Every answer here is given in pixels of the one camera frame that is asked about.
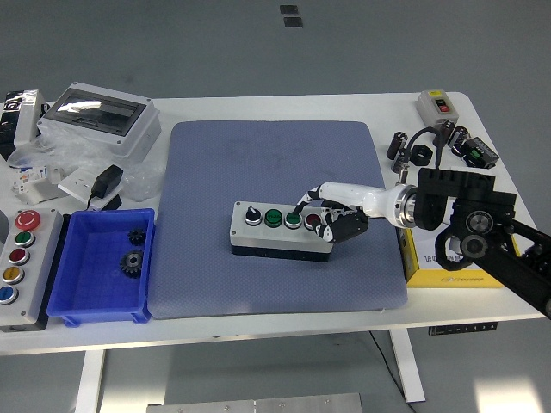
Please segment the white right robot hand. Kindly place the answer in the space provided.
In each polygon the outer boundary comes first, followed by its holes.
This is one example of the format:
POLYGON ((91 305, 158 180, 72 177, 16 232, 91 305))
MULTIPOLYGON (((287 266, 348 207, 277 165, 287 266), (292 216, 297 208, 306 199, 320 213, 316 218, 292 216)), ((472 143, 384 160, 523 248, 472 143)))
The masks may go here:
POLYGON ((302 212, 313 200, 327 200, 338 204, 321 221, 314 225, 314 232, 327 243, 341 243, 360 235, 368 229, 369 218, 385 218, 396 227, 404 227, 400 218, 400 196, 406 185, 390 189, 362 185, 326 182, 309 190, 293 210, 302 212))

